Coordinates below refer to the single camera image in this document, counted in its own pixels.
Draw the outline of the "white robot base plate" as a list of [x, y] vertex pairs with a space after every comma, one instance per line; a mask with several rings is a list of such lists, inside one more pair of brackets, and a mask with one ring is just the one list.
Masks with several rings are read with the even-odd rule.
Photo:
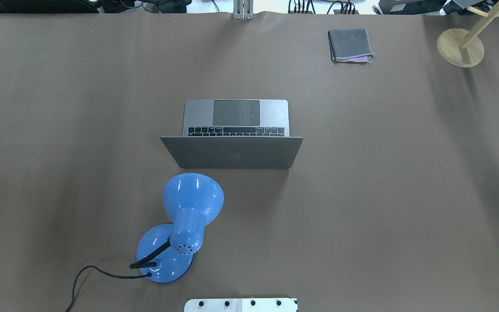
[[214, 298], [190, 299], [184, 312], [297, 312], [293, 298]]

